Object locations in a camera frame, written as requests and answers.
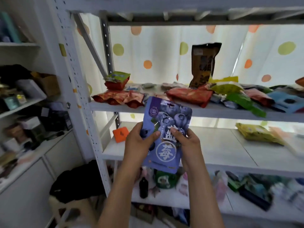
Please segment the purple package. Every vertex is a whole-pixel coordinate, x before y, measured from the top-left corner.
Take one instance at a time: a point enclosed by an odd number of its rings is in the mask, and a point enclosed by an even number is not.
[[[171,134],[170,128],[174,127],[186,136],[191,116],[189,107],[161,98],[148,98],[140,136],[145,139],[157,130],[161,135],[150,146],[143,165],[168,173],[177,172],[182,155],[181,144]]]

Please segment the pink cap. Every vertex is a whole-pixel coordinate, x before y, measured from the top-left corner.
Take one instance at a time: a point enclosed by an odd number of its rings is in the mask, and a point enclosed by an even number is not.
[[[184,177],[184,180],[187,180],[187,181],[188,181],[188,175],[187,175],[187,172],[184,172],[183,177]]]

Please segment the wooden stool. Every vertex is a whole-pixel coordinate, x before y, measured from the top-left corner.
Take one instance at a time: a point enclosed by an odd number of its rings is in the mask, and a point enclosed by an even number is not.
[[[86,224],[90,224],[92,228],[95,228],[97,226],[97,215],[89,199],[82,199],[77,201],[74,200],[69,203],[61,203],[54,196],[50,196],[49,203],[59,228],[84,224],[82,221],[66,221],[66,219],[63,221],[61,217],[62,215],[59,213],[60,209],[66,209],[66,211],[71,209],[78,209],[80,211],[80,216],[82,216]]]

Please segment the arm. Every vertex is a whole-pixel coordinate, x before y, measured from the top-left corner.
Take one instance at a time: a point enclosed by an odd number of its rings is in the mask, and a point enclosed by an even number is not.
[[[136,173],[147,156],[150,145],[160,135],[160,132],[156,131],[143,140],[139,135],[141,127],[142,122],[137,123],[127,136],[124,159],[100,216],[99,228],[129,226],[131,196]]]
[[[191,227],[224,228],[199,138],[190,129],[188,138],[174,128],[171,132],[181,143],[182,163],[188,175]]]

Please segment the teal book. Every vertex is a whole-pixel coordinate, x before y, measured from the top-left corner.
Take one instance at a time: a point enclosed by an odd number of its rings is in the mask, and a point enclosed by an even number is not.
[[[17,31],[16,27],[14,26],[13,20],[11,19],[9,14],[7,12],[1,12],[1,16],[2,16],[2,19],[6,23],[6,27],[8,29],[8,32],[9,32],[13,42],[21,43],[21,40],[18,36],[18,31]]]

